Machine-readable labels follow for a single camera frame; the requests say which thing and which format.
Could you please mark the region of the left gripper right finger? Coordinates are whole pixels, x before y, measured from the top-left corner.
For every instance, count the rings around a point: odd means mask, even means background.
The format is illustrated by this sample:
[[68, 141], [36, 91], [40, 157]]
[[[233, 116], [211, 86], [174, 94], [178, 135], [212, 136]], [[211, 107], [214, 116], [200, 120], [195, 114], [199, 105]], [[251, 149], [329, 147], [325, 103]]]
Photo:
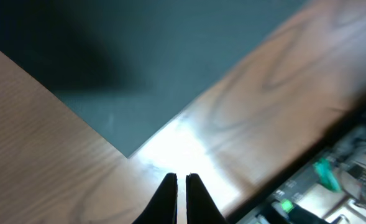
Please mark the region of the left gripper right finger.
[[186, 176], [186, 218], [187, 224], [227, 224], [195, 173]]

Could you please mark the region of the dark green box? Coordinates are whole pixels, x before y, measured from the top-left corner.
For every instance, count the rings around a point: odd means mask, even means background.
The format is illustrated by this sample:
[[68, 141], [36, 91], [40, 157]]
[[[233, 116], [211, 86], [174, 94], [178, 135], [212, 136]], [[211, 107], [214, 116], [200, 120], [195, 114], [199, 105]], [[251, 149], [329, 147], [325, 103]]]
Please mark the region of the dark green box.
[[302, 5], [0, 0], [0, 51], [130, 156]]

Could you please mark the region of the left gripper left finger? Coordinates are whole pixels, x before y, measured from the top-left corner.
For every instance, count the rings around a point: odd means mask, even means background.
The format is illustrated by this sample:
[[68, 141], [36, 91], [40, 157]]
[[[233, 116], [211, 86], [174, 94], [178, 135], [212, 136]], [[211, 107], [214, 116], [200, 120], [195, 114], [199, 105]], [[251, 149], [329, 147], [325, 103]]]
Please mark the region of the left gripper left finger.
[[177, 221], [177, 176], [168, 173], [144, 211], [132, 224], [175, 224]]

